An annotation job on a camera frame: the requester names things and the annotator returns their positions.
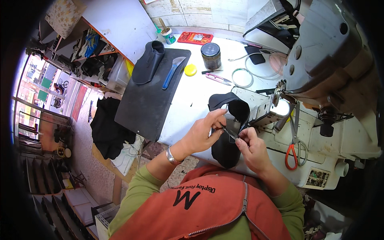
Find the black phone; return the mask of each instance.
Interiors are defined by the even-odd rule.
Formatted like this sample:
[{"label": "black phone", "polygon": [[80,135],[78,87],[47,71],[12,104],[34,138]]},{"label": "black phone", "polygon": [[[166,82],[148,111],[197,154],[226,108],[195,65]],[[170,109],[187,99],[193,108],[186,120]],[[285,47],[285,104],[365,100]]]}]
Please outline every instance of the black phone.
[{"label": "black phone", "polygon": [[[251,53],[259,53],[261,48],[255,47],[255,46],[245,46],[245,50],[247,51],[247,54]],[[262,54],[253,54],[249,57],[253,64],[260,64],[265,63],[265,58]]]}]

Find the zipper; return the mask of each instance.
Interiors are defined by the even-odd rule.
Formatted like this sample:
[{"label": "zipper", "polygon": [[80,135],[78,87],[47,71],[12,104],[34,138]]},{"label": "zipper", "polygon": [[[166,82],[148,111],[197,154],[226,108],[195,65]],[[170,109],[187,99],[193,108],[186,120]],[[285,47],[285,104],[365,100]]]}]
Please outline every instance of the zipper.
[{"label": "zipper", "polygon": [[225,224],[217,225],[217,226],[214,226],[214,227],[204,228],[204,229],[199,230],[199,231],[191,232],[190,234],[188,234],[188,236],[190,237],[190,236],[195,235],[195,234],[198,234],[198,233],[202,233],[202,232],[205,232],[205,231],[214,229],[214,228],[218,228],[218,227],[222,227],[222,226],[228,225],[228,224],[230,224],[230,223],[233,223],[236,219],[238,219],[238,218],[242,215],[242,213],[245,212],[245,211],[247,210],[247,203],[248,203],[248,200],[247,200],[247,198],[248,198],[248,185],[247,185],[246,182],[244,182],[244,184],[245,184],[245,196],[244,196],[244,198],[243,198],[243,207],[242,207],[240,213],[239,213],[239,214],[238,214],[232,221],[227,222],[227,223],[225,223]]},{"label": "zipper", "polygon": [[259,230],[259,232],[267,239],[267,240],[271,240],[258,226],[256,226],[256,224],[254,224],[248,217],[247,215],[247,205],[248,205],[248,184],[244,181],[245,180],[245,175],[244,175],[244,179],[243,179],[243,183],[245,184],[245,195],[244,195],[244,198],[243,198],[243,207],[241,209],[241,212],[230,222],[227,222],[225,224],[221,224],[221,225],[217,225],[217,226],[214,226],[214,227],[209,227],[209,228],[205,228],[205,229],[202,229],[202,230],[199,230],[199,231],[195,231],[195,232],[192,232],[190,234],[188,234],[188,236],[192,236],[192,235],[195,235],[195,234],[198,234],[198,233],[202,233],[202,232],[205,232],[205,231],[208,231],[208,230],[211,230],[211,229],[214,229],[214,228],[218,228],[218,227],[222,227],[222,226],[225,226],[225,225],[228,225],[232,222],[234,222],[236,219],[238,219],[242,213],[245,213],[245,216],[247,217],[248,221],[257,229]]}]

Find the plastic storage box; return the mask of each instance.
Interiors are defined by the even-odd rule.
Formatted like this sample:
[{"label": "plastic storage box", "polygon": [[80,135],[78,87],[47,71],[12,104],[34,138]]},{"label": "plastic storage box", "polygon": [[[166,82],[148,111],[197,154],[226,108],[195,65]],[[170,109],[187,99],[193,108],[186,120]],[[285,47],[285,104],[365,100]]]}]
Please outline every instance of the plastic storage box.
[{"label": "plastic storage box", "polygon": [[124,94],[130,78],[131,76],[128,73],[125,60],[123,56],[119,54],[111,72],[108,75],[108,84],[106,87],[117,93]]}]

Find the green long sleeve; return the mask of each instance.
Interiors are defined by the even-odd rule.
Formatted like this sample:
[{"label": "green long sleeve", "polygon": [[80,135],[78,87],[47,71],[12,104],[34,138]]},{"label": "green long sleeve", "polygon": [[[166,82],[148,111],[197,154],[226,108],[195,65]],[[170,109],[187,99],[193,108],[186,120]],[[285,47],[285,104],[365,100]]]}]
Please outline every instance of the green long sleeve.
[{"label": "green long sleeve", "polygon": [[283,222],[292,240],[304,239],[304,204],[303,197],[297,188],[290,183],[288,189],[277,197],[271,197],[272,202],[280,211]]},{"label": "green long sleeve", "polygon": [[[154,192],[159,192],[163,183],[164,181],[153,177],[148,172],[146,166],[140,168],[129,183],[129,189],[121,201],[118,213],[109,224],[108,236],[110,237],[116,232]],[[304,233],[301,229],[304,221],[304,205],[299,198],[301,199],[301,195],[292,184],[285,193],[272,198],[272,201],[283,216],[283,222],[287,226],[292,240],[304,238]],[[213,239],[250,240],[251,233],[247,218],[241,216],[232,224],[219,228],[211,235],[210,240]]]}]

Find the screwdriver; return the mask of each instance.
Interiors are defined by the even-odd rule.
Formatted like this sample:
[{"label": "screwdriver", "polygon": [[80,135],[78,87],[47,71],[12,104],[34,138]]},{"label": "screwdriver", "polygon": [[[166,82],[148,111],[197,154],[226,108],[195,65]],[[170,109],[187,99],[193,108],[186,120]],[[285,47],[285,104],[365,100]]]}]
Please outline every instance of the screwdriver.
[{"label": "screwdriver", "polygon": [[213,73],[213,72],[218,72],[222,70],[208,70],[208,71],[202,71],[201,74],[206,74],[206,73]]}]

